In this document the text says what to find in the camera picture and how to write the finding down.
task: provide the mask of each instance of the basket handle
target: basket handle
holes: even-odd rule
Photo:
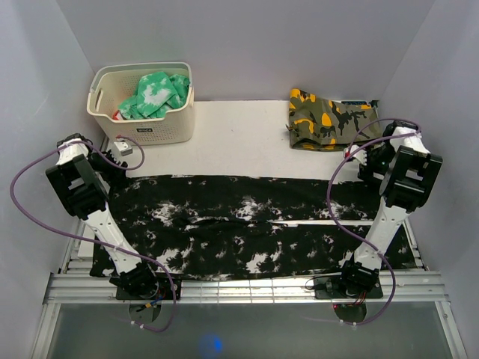
[[[103,89],[100,88],[98,96],[97,96],[97,101],[95,102],[95,111],[98,112],[98,108],[100,107],[100,100],[103,97]]]

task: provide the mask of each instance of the wire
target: wire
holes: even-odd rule
[[[331,190],[332,190],[332,185],[335,181],[335,178],[336,176],[338,175],[339,171],[341,170],[341,168],[356,154],[358,153],[359,151],[365,149],[366,147],[372,145],[372,144],[377,144],[379,142],[382,142],[382,141],[388,141],[388,140],[392,140],[392,139],[395,139],[395,138],[405,138],[405,137],[412,137],[412,136],[416,136],[417,134],[421,133],[421,127],[414,121],[410,121],[410,120],[400,120],[400,121],[403,121],[403,122],[406,122],[406,123],[411,123],[415,126],[418,127],[417,131],[414,132],[414,133],[406,133],[406,134],[403,134],[403,135],[392,135],[392,136],[385,136],[385,137],[381,137],[381,138],[377,138],[377,139],[374,139],[374,140],[371,140],[363,145],[361,145],[360,147],[356,148],[354,151],[351,152],[351,148],[353,146],[353,142],[354,140],[358,137],[359,133],[361,131],[363,131],[364,129],[368,128],[369,126],[371,126],[372,124],[374,123],[378,123],[378,122],[382,122],[382,121],[394,121],[394,120],[399,120],[399,119],[396,119],[396,118],[383,118],[383,119],[378,119],[378,120],[374,120],[374,121],[371,121],[369,122],[368,125],[364,126],[362,129],[360,129],[357,133],[356,133],[356,136],[354,137],[353,141],[351,141],[351,144],[349,146],[349,149],[348,149],[348,153],[346,155],[346,157],[343,159],[343,161],[338,165],[338,167],[336,168],[335,172],[332,174],[331,176],[331,179],[329,180],[329,183],[328,183],[328,189],[326,191],[326,206],[328,207],[328,211],[329,211],[329,215],[331,216],[331,219],[336,223],[336,225],[341,229],[343,230],[345,233],[349,234],[350,236],[352,236],[353,238],[356,238],[358,239],[359,241],[363,242],[363,243],[366,243],[367,245],[369,245],[372,249],[374,249],[376,251],[376,254],[377,256],[382,260],[382,262],[385,264],[386,268],[391,272],[391,279],[392,279],[392,288],[391,288],[391,294],[389,295],[389,298],[388,300],[385,302],[384,306],[379,310],[379,312],[377,312],[376,314],[374,314],[372,317],[370,317],[369,319],[366,319],[364,320],[363,322],[344,322],[345,324],[348,324],[348,325],[353,325],[353,326],[357,326],[357,325],[366,325],[368,323],[371,323],[373,322],[374,320],[378,319],[384,312],[386,309],[388,309],[389,305],[391,304],[392,302],[392,298],[394,297],[394,294],[396,293],[396,276],[394,275],[394,269],[391,267],[391,264],[389,264],[388,260],[386,259],[386,257],[384,256],[384,254],[382,254],[381,252],[379,252],[379,249],[377,246],[375,246],[374,243],[371,243],[369,242],[366,238],[362,238],[360,236],[358,236],[357,234],[351,232],[350,230],[348,230],[345,226],[343,226],[338,218],[336,217],[336,215],[334,214],[333,210],[332,210],[332,206],[331,206]],[[311,320],[311,321],[314,321],[314,322],[324,322],[325,320],[324,319],[316,319],[316,318],[310,318],[310,317],[307,317],[307,316],[303,316],[303,319],[307,319],[307,320]]]
[[[47,159],[48,157],[50,157],[51,155],[54,155],[55,153],[59,152],[60,150],[63,150],[64,148],[72,145],[72,144],[84,144],[86,146],[88,146],[90,149],[92,149],[93,151],[97,152],[100,157],[105,160],[106,162],[108,162],[110,165],[112,165],[113,167],[116,167],[116,168],[119,168],[121,170],[125,170],[125,171],[133,171],[133,170],[136,170],[138,168],[140,168],[143,163],[144,163],[144,151],[143,151],[143,148],[141,147],[141,145],[136,142],[135,140],[133,140],[132,138],[129,138],[129,137],[126,137],[126,136],[118,136],[118,138],[124,138],[125,140],[128,140],[128,141],[131,141],[133,142],[136,146],[138,146],[138,148],[140,149],[140,152],[141,152],[141,161],[138,165],[136,165],[135,167],[131,167],[131,168],[124,168],[124,167],[121,167],[119,165],[117,165],[116,163],[114,162],[111,162],[110,160],[108,160],[105,155],[103,155],[101,153],[100,150],[98,150],[95,146],[93,146],[92,144],[89,144],[88,142],[85,142],[85,141],[72,141],[70,142],[69,144],[64,144],[60,147],[58,147],[57,149],[47,153],[46,155],[44,156],[41,156],[39,159],[36,159],[35,161],[33,161],[32,163],[26,165],[24,168],[22,168],[16,175],[15,177],[12,179],[12,182],[10,184],[10,198],[11,200],[13,201],[13,204],[15,204],[15,206],[18,208],[18,210],[25,216],[27,217],[30,221],[34,222],[35,224],[38,224],[40,227],[46,229],[46,230],[49,230],[50,232],[53,232],[53,233],[56,233],[56,234],[59,234],[61,236],[66,236],[66,237],[70,237],[70,238],[74,238],[74,239],[79,239],[80,241],[85,241],[85,242],[90,242],[90,243],[94,243],[96,245],[102,245],[104,247],[109,247],[109,248],[116,248],[117,251],[120,251],[122,253],[125,253],[125,254],[129,254],[131,256],[134,256],[134,257],[138,257],[142,260],[146,260],[148,262],[151,262],[155,265],[157,265],[158,267],[161,268],[161,270],[164,271],[164,273],[166,274],[166,277],[168,278],[168,281],[170,283],[170,286],[171,286],[171,291],[173,292],[173,308],[171,310],[171,314],[170,314],[170,317],[168,318],[168,321],[166,322],[165,326],[163,326],[163,328],[155,328],[155,327],[152,327],[152,326],[149,326],[149,325],[144,325],[140,322],[137,322],[137,321],[131,321],[131,323],[133,324],[136,324],[138,326],[140,326],[140,328],[144,328],[144,329],[147,329],[149,331],[154,331],[156,333],[162,333],[163,331],[166,331],[171,323],[173,322],[173,318],[175,316],[175,313],[176,313],[176,309],[177,309],[177,296],[176,296],[176,290],[174,288],[174,283],[173,283],[173,278],[171,277],[171,274],[168,272],[168,270],[166,269],[166,267],[161,264],[160,262],[152,259],[152,258],[149,258],[147,256],[144,256],[142,254],[138,254],[138,253],[135,253],[135,252],[131,252],[131,251],[128,251],[126,249],[123,249],[123,248],[117,248],[115,247],[114,245],[111,245],[109,243],[105,243],[105,242],[101,242],[101,241],[98,241],[96,239],[89,239],[89,238],[85,238],[85,237],[82,237],[82,236],[77,236],[76,234],[71,234],[71,233],[68,233],[68,232],[64,232],[63,230],[58,230],[54,227],[51,227],[49,226],[48,224],[46,223],[43,223],[41,220],[35,218],[30,212],[28,212],[21,204],[20,202],[16,199],[16,195],[15,195],[15,185],[16,185],[16,182],[18,181],[18,179],[20,178],[20,176],[22,176],[28,169],[32,168],[33,166],[35,166],[37,163],[39,162],[42,162],[44,159]]]

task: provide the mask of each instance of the green tie-dye cloth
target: green tie-dye cloth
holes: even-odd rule
[[[135,93],[119,106],[125,120],[163,118],[166,111],[181,108],[188,97],[189,79],[164,72],[143,76]]]

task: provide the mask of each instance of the tie-dye garment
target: tie-dye garment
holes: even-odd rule
[[[181,279],[238,280],[317,274],[339,268],[359,242],[335,225],[286,227],[268,221],[330,219],[327,181],[227,176],[126,179],[110,189],[112,215],[129,243]],[[363,182],[332,191],[343,220],[373,220],[379,195]],[[365,236],[369,226],[349,228]],[[401,228],[386,253],[393,268],[415,267]],[[94,251],[93,276],[111,273]]]

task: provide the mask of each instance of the white plastic basket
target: white plastic basket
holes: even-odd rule
[[[146,120],[113,120],[118,106],[135,92],[140,78],[149,73],[164,71],[168,76],[179,74],[189,78],[186,104],[166,112],[164,118]],[[95,117],[106,135],[115,140],[127,136],[142,145],[173,144],[188,141],[195,129],[192,74],[183,62],[127,64],[102,68],[95,75],[88,94],[87,111]]]

